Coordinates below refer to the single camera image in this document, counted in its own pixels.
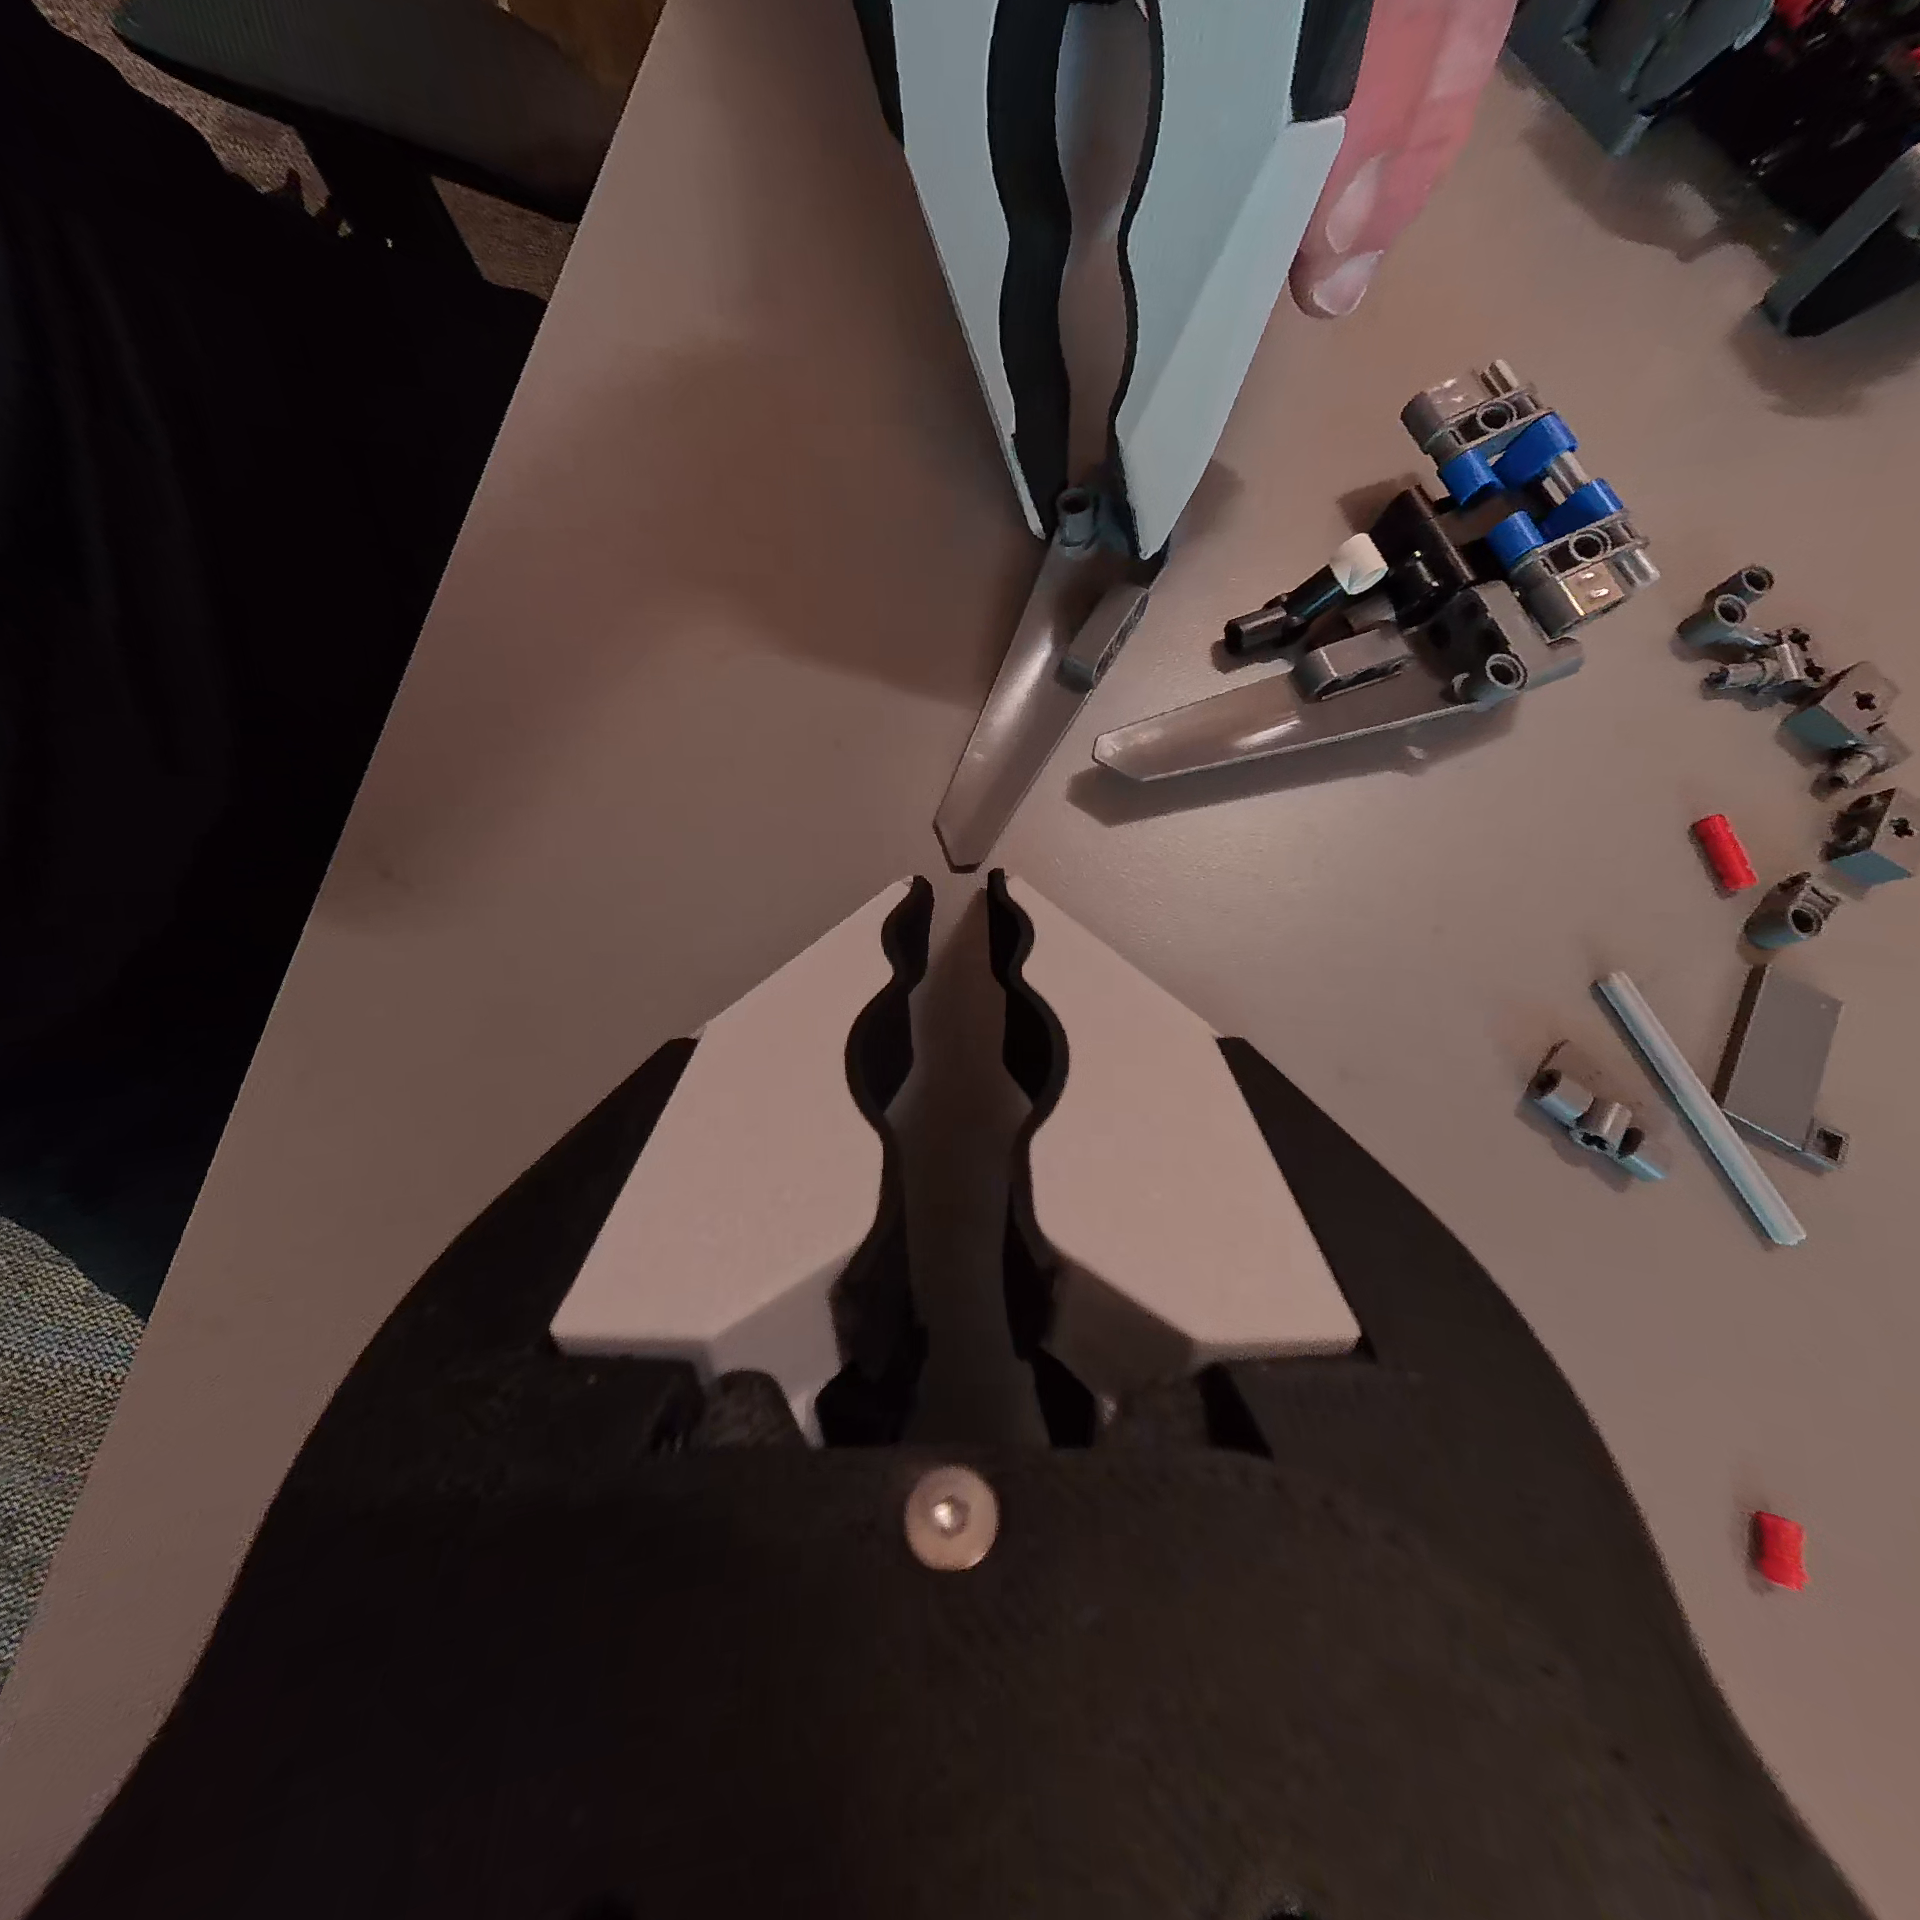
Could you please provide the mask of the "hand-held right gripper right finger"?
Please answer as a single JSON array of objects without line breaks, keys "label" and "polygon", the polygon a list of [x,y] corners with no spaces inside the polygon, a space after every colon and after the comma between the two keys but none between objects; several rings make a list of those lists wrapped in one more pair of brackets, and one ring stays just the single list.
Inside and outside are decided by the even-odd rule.
[{"label": "hand-held right gripper right finger", "polygon": [[1019,1095],[1002,1239],[1048,1441],[1243,1363],[1349,1360],[1361,1321],[1213,1026],[1048,902],[988,881]]}]

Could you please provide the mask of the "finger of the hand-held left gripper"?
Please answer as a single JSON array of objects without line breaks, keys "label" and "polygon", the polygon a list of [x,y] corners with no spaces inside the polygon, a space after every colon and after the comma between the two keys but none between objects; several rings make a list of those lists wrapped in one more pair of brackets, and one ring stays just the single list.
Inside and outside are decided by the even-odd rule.
[{"label": "finger of the hand-held left gripper", "polygon": [[1143,145],[1119,226],[1123,359],[1109,464],[1138,560],[1168,546],[1347,131],[1305,2],[1146,6]]},{"label": "finger of the hand-held left gripper", "polygon": [[1035,538],[1067,487],[1061,295],[1073,240],[1057,136],[1065,6],[880,9],[880,106],[993,431]]}]

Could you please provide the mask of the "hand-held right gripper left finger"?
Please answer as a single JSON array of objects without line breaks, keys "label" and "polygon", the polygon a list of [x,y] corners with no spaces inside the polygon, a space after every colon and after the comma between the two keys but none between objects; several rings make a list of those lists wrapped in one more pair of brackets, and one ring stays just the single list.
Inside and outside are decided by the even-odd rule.
[{"label": "hand-held right gripper left finger", "polygon": [[928,1336],[891,1110],[933,889],[896,881],[716,1015],[552,1320],[575,1358],[769,1376],[813,1443],[891,1448]]}]

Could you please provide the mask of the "blue grey lego assembly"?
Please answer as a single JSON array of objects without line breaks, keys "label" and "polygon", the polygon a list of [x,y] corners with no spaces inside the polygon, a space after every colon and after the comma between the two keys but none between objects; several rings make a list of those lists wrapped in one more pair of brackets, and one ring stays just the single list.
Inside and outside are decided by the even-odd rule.
[{"label": "blue grey lego assembly", "polygon": [[1101,735],[1099,774],[1171,784],[1482,720],[1570,679],[1589,628],[1660,580],[1633,510],[1506,361],[1417,392],[1402,425],[1434,486],[1224,625],[1225,658],[1281,670]]}]

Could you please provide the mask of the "dark grey lego blade panel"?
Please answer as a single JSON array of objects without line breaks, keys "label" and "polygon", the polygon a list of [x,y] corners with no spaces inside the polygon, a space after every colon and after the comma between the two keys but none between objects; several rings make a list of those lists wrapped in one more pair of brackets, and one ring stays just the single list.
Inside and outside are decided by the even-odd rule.
[{"label": "dark grey lego blade panel", "polygon": [[1159,577],[1135,555],[1109,487],[1058,494],[1051,543],[955,764],[933,830],[955,873],[979,872],[1090,692],[1140,625]]}]

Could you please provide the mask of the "black multicolour lego model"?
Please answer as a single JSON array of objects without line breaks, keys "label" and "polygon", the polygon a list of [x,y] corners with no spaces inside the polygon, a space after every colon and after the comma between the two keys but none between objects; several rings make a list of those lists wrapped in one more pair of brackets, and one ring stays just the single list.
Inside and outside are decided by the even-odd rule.
[{"label": "black multicolour lego model", "polygon": [[1680,112],[1804,235],[1785,338],[1915,289],[1915,2],[1529,2],[1506,51],[1613,158]]}]

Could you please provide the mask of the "grey double lego connector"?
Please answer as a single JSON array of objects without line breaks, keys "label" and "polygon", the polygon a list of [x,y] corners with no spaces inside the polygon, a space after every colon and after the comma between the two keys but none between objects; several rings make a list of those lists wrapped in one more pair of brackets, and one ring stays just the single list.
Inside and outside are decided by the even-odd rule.
[{"label": "grey double lego connector", "polygon": [[1572,1148],[1619,1170],[1634,1185],[1667,1179],[1667,1162],[1643,1124],[1643,1114],[1619,1099],[1594,1057],[1572,1041],[1557,1041],[1535,1066],[1524,1106]]}]

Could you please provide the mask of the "light grey lego axle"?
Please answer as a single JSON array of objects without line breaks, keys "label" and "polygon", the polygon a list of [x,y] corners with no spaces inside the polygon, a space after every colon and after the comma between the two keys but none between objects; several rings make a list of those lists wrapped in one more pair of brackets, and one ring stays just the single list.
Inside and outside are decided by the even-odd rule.
[{"label": "light grey lego axle", "polygon": [[1753,1152],[1723,1116],[1708,1084],[1674,1042],[1665,1022],[1652,1012],[1642,988],[1626,974],[1612,971],[1594,980],[1594,992],[1613,1015],[1643,1066],[1667,1090],[1669,1103],[1714,1162],[1721,1179],[1753,1218],[1767,1242],[1794,1249],[1808,1242],[1802,1218],[1787,1208],[1779,1187],[1762,1170]]}]

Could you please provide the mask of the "dark grey flat lego tile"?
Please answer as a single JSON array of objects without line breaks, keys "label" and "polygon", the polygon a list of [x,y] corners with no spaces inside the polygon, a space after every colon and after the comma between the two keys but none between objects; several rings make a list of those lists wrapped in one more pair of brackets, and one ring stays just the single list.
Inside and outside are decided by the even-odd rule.
[{"label": "dark grey flat lego tile", "polygon": [[1842,1001],[1777,964],[1747,974],[1714,1098],[1736,1130],[1815,1170],[1848,1162],[1852,1139],[1817,1114]]}]

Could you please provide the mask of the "grey lego pin connector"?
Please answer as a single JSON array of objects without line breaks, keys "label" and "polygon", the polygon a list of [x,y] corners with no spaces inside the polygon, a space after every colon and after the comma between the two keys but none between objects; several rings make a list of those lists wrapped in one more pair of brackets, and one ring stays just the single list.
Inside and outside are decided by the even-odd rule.
[{"label": "grey lego pin connector", "polygon": [[1832,675],[1813,651],[1808,631],[1787,628],[1762,635],[1762,644],[1739,658],[1717,664],[1703,679],[1713,696],[1744,698],[1760,705],[1804,705],[1824,692]]},{"label": "grey lego pin connector", "polygon": [[1773,572],[1748,564],[1708,591],[1700,604],[1679,623],[1676,638],[1695,651],[1717,657],[1753,657],[1769,650],[1771,638],[1753,625],[1759,602],[1773,588]]}]

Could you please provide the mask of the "small dark grey lego connector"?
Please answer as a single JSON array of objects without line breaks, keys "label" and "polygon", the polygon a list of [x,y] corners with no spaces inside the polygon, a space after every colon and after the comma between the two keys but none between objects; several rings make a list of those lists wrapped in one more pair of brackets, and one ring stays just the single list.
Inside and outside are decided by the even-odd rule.
[{"label": "small dark grey lego connector", "polygon": [[1744,919],[1744,944],[1762,954],[1807,944],[1833,922],[1842,905],[1845,896],[1811,872],[1791,873],[1769,887]]}]

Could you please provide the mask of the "grey lego cube brick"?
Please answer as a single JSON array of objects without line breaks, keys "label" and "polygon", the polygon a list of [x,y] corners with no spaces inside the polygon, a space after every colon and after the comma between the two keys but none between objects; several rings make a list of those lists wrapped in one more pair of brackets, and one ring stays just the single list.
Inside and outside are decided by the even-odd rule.
[{"label": "grey lego cube brick", "polygon": [[1787,711],[1780,736],[1813,769],[1815,798],[1850,793],[1909,762],[1914,747],[1891,726],[1899,698],[1899,687],[1882,667],[1861,660]]},{"label": "grey lego cube brick", "polygon": [[1885,784],[1840,808],[1823,850],[1832,873],[1858,891],[1917,875],[1917,798]]}]

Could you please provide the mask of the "person's left hand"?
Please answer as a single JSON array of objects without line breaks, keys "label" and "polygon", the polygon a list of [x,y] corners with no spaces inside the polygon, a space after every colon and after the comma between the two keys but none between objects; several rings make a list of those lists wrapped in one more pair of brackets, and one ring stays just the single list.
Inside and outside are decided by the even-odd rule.
[{"label": "person's left hand", "polygon": [[1386,255],[1461,155],[1514,2],[1377,2],[1347,131],[1292,260],[1311,319],[1354,313]]}]

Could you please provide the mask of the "dark grey chair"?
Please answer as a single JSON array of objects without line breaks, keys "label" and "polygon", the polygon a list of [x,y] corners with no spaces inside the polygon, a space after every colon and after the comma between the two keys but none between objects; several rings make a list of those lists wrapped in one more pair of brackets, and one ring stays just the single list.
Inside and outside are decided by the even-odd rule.
[{"label": "dark grey chair", "polygon": [[313,137],[370,137],[436,178],[583,219],[623,103],[559,43],[481,2],[132,2],[157,71]]}]

